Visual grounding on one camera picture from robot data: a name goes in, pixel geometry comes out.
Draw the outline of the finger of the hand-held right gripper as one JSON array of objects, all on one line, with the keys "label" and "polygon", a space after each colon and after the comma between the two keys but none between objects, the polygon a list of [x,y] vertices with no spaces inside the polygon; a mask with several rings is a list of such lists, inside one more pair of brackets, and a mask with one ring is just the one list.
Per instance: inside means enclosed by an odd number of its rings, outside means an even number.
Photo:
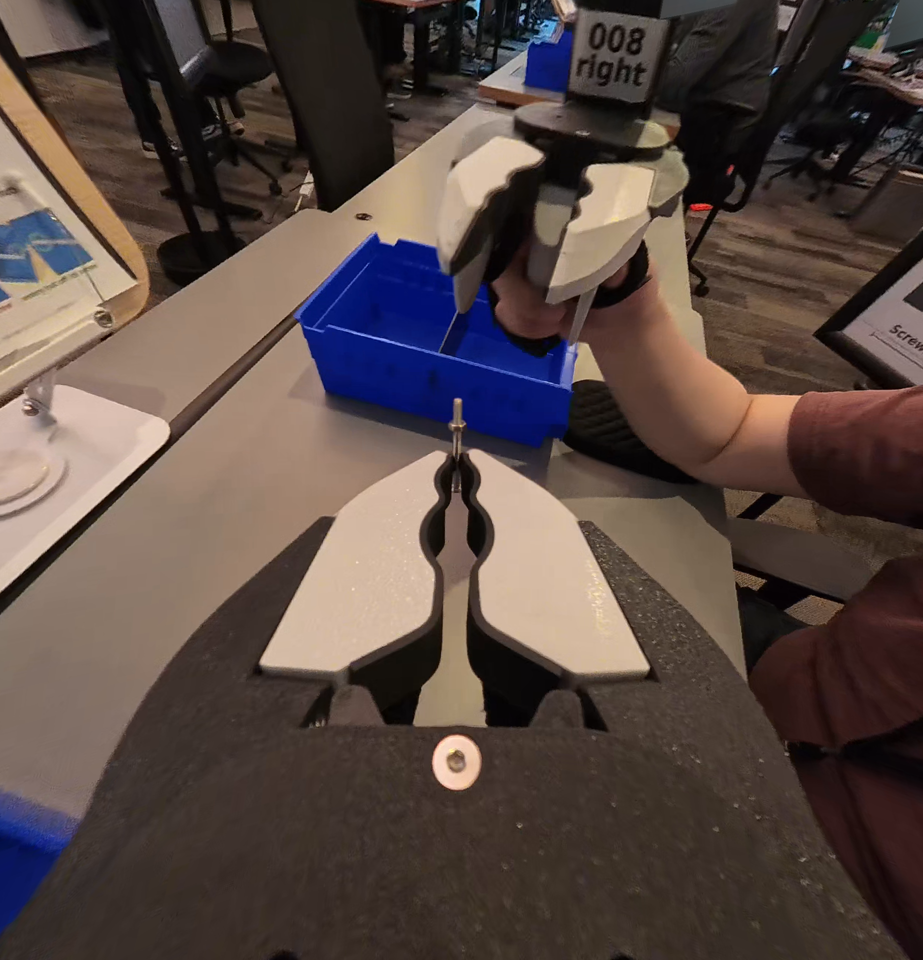
[{"label": "finger of the hand-held right gripper", "polygon": [[641,245],[655,176],[655,168],[636,163],[593,164],[583,171],[588,189],[565,226],[546,290],[549,302],[576,301],[568,345],[579,341],[599,285]]},{"label": "finger of the hand-held right gripper", "polygon": [[436,216],[436,254],[452,279],[456,313],[476,301],[510,212],[536,198],[544,161],[528,142],[492,137],[449,170]]}]

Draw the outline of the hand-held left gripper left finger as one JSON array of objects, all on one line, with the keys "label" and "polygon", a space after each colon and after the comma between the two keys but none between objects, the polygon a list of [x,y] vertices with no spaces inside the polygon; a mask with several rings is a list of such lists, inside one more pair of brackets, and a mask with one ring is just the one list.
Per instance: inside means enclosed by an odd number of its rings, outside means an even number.
[{"label": "hand-held left gripper left finger", "polygon": [[454,458],[434,452],[331,517],[259,660],[266,677],[361,687],[411,726],[444,646],[445,513]]}]

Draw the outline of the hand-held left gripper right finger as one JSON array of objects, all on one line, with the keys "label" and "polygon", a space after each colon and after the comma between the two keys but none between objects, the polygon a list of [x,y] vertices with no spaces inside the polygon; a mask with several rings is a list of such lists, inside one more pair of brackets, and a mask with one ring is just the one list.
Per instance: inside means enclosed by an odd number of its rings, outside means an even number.
[{"label": "hand-held left gripper right finger", "polygon": [[573,512],[481,450],[461,456],[468,510],[466,648],[490,725],[525,726],[554,690],[641,682],[651,666]]}]

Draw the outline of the blue plastic bin with divider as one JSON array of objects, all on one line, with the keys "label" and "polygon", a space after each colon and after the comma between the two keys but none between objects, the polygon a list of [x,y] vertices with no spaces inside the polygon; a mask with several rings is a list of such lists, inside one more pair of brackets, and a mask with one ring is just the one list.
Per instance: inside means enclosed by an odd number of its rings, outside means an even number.
[{"label": "blue plastic bin with divider", "polygon": [[532,448],[561,438],[578,348],[521,350],[495,323],[487,293],[479,289],[456,354],[439,354],[455,308],[435,248],[372,233],[296,319],[327,392],[444,422],[461,397],[469,429]]}]

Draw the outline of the plain blue plastic bin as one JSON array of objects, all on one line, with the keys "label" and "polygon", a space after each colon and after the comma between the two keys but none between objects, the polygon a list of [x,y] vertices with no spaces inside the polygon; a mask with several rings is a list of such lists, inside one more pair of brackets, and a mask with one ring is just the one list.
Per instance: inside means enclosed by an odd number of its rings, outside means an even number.
[{"label": "plain blue plastic bin", "polygon": [[17,918],[79,819],[0,789],[0,934]]}]

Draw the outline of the person's right forearm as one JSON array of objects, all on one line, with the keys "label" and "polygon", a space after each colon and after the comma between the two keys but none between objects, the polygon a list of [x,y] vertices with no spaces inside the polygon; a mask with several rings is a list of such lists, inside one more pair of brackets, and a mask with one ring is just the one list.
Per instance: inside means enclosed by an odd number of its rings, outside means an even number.
[{"label": "person's right forearm", "polygon": [[713,486],[804,497],[789,456],[799,397],[750,393],[697,350],[655,282],[582,328],[612,395],[638,438]]}]

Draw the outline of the person's right hand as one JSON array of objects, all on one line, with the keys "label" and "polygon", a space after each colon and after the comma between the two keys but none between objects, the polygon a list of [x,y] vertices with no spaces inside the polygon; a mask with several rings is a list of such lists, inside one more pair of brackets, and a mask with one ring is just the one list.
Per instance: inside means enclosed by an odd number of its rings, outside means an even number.
[{"label": "person's right hand", "polygon": [[[547,303],[527,277],[528,245],[524,243],[492,285],[496,317],[507,333],[526,339],[568,339],[581,307],[579,300]],[[594,352],[616,351],[657,337],[671,327],[671,314],[653,275],[647,255],[635,255],[600,291],[611,304],[588,308],[580,339]]]}]

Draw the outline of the small blue storage bin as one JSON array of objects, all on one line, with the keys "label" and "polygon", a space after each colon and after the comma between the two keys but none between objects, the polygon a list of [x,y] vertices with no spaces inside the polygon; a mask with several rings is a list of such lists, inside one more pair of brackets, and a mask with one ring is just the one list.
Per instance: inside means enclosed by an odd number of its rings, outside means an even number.
[{"label": "small blue storage bin", "polygon": [[573,47],[573,31],[565,28],[527,46],[524,86],[532,90],[564,93],[567,90]]}]

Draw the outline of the grey metal box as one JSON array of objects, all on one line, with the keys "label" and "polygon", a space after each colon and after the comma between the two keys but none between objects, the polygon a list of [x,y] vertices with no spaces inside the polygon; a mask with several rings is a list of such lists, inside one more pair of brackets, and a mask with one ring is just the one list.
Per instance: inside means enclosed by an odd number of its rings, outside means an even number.
[{"label": "grey metal box", "polygon": [[887,244],[910,242],[923,229],[923,166],[893,165],[850,214],[849,226]]}]

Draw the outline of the framed marker sign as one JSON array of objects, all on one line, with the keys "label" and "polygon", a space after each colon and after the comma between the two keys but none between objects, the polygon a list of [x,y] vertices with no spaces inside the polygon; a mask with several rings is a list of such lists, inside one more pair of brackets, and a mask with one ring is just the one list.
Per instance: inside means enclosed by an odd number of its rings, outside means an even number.
[{"label": "framed marker sign", "polygon": [[923,229],[814,332],[878,389],[923,384]]}]

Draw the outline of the black framed easel board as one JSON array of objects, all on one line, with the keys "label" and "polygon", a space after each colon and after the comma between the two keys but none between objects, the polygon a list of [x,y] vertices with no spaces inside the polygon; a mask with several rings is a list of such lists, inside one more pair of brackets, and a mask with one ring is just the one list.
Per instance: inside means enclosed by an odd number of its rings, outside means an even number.
[{"label": "black framed easel board", "polygon": [[[111,42],[107,2],[97,7]],[[169,282],[179,287],[199,279],[243,248],[230,218],[257,218],[260,212],[223,199],[215,177],[210,139],[218,133],[215,109],[194,93],[194,81],[212,41],[195,2],[144,2],[159,50],[157,79],[151,92],[160,113],[157,162],[185,223],[182,233],[156,247],[156,260]]]}]

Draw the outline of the papers on wooden table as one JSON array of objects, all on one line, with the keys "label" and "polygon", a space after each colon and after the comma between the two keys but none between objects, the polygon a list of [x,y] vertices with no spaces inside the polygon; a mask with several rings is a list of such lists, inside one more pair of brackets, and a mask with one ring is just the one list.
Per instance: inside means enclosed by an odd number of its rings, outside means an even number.
[{"label": "papers on wooden table", "polygon": [[0,405],[140,315],[140,247],[0,56]]}]

